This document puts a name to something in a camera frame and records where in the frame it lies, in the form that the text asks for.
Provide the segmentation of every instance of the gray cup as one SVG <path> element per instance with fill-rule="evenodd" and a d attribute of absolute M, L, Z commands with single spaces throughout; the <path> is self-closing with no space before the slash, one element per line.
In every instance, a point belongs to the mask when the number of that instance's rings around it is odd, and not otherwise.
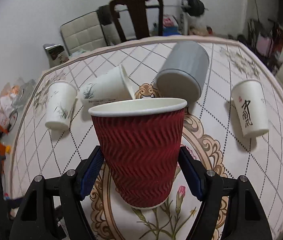
<path fill-rule="evenodd" d="M 209 56 L 197 42 L 179 42 L 156 77 L 157 88 L 164 97 L 182 98 L 190 105 L 200 98 L 208 65 Z"/>

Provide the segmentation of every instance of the cup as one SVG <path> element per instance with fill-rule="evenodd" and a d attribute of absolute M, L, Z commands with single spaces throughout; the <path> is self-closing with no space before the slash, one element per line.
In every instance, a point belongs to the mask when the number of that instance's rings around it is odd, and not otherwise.
<path fill-rule="evenodd" d="M 258 137 L 269 131 L 263 89 L 258 80 L 236 84 L 232 89 L 232 98 L 244 137 Z"/>
<path fill-rule="evenodd" d="M 194 41 L 177 43 L 156 77 L 156 86 L 164 97 L 195 103 L 202 93 L 209 65 L 206 50 Z"/>
<path fill-rule="evenodd" d="M 105 103 L 134 99 L 135 95 L 127 73 L 120 65 L 83 85 L 79 90 L 79 98 L 83 106 L 90 108 Z"/>
<path fill-rule="evenodd" d="M 49 86 L 45 123 L 47 128 L 69 129 L 76 96 L 76 87 L 67 81 L 55 81 Z"/>
<path fill-rule="evenodd" d="M 180 98 L 147 98 L 88 110 L 115 185 L 132 207 L 150 209 L 167 199 L 186 105 Z"/>

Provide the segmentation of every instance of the overturned white cup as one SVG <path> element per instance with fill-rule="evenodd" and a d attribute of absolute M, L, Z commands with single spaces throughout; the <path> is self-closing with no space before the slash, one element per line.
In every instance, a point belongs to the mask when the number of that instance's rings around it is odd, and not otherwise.
<path fill-rule="evenodd" d="M 269 131 L 263 89 L 258 80 L 236 84 L 232 89 L 232 98 L 244 137 L 257 137 Z"/>
<path fill-rule="evenodd" d="M 45 126 L 52 130 L 69 129 L 77 89 L 67 81 L 59 80 L 48 88 Z"/>
<path fill-rule="evenodd" d="M 88 84 L 84 84 L 79 90 L 78 97 L 83 106 L 90 108 L 105 103 L 134 99 L 135 95 L 124 67 L 119 65 Z"/>

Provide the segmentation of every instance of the metal bolt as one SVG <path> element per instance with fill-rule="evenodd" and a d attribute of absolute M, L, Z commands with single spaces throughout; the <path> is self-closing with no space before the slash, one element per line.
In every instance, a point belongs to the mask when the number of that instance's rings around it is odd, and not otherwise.
<path fill-rule="evenodd" d="M 36 181 L 36 182 L 40 182 L 41 179 L 42 179 L 42 176 L 41 176 L 41 175 L 37 175 L 37 176 L 35 177 L 35 181 Z"/>
<path fill-rule="evenodd" d="M 213 177 L 213 176 L 215 176 L 215 172 L 214 171 L 212 171 L 212 170 L 208 170 L 208 171 L 206 171 L 206 173 L 207 173 L 207 175 L 208 176 L 210 176 L 210 177 Z"/>
<path fill-rule="evenodd" d="M 246 177 L 245 175 L 240 175 L 240 180 L 241 180 L 242 182 L 248 181 L 248 179 L 247 179 L 247 177 Z"/>
<path fill-rule="evenodd" d="M 75 170 L 69 170 L 66 173 L 68 176 L 73 176 L 75 174 Z"/>

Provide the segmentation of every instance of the wooden chair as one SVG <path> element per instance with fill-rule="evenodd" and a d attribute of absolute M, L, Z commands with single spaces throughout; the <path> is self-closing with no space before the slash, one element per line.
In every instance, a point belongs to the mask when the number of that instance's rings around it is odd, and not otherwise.
<path fill-rule="evenodd" d="M 113 21 L 118 31 L 118 35 L 120 37 L 121 42 L 125 42 L 127 40 L 118 20 L 118 12 L 115 11 L 115 5 L 117 4 L 127 6 L 132 24 L 134 26 L 136 38 L 138 40 L 150 36 L 147 23 L 146 9 L 159 8 L 158 36 L 163 36 L 163 0 L 157 0 L 159 6 L 146 6 L 145 2 L 147 1 L 149 0 L 112 0 L 109 3 L 110 12 L 113 17 Z"/>

